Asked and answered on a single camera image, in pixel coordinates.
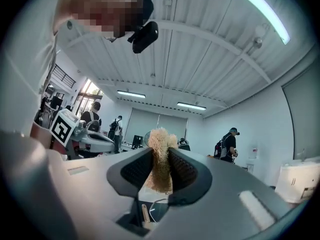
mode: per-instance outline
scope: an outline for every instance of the corrugated metal ceiling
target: corrugated metal ceiling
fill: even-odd
[[[294,2],[266,1],[289,32],[287,45],[247,0],[153,0],[152,18],[159,24],[159,39],[139,55],[125,38],[111,44],[76,22],[72,30],[62,27],[58,43],[111,98],[123,99],[117,85],[122,83],[123,88],[130,83],[127,91],[144,93],[143,102],[151,106],[178,109],[180,101],[211,111],[218,105],[215,111],[220,111],[270,84],[314,44]],[[253,47],[257,26],[265,29],[260,49]],[[153,93],[152,86],[174,89],[177,95]]]

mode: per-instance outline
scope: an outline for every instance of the black cap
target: black cap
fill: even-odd
[[[240,135],[240,132],[238,132],[238,129],[235,128],[235,127],[232,127],[232,128],[230,129],[230,132],[236,132],[236,135]]]
[[[150,18],[152,12],[154,11],[154,3],[152,0],[143,0],[142,14],[138,15],[137,25],[139,27],[143,26]]]

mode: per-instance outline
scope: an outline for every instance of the mop head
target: mop head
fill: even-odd
[[[153,149],[153,169],[145,186],[160,193],[172,193],[172,179],[168,161],[168,148],[178,148],[177,136],[169,135],[166,129],[152,130],[148,146]]]

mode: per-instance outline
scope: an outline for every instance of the man in black shirt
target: man in black shirt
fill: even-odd
[[[236,146],[236,136],[240,135],[240,132],[238,132],[237,128],[231,128],[230,131],[223,136],[222,138],[222,149],[226,148],[226,156],[221,157],[220,160],[232,163],[233,162],[233,156],[236,158],[238,154],[235,151]]]
[[[98,111],[100,110],[100,103],[99,102],[94,102],[91,105],[91,111],[93,113],[93,119],[94,120],[98,120],[99,121],[99,125],[101,126],[101,119],[99,119],[99,115],[97,114]],[[80,120],[84,120],[86,121],[86,123],[88,124],[89,122],[91,122],[91,116],[90,116],[90,112],[86,111],[81,115]]]

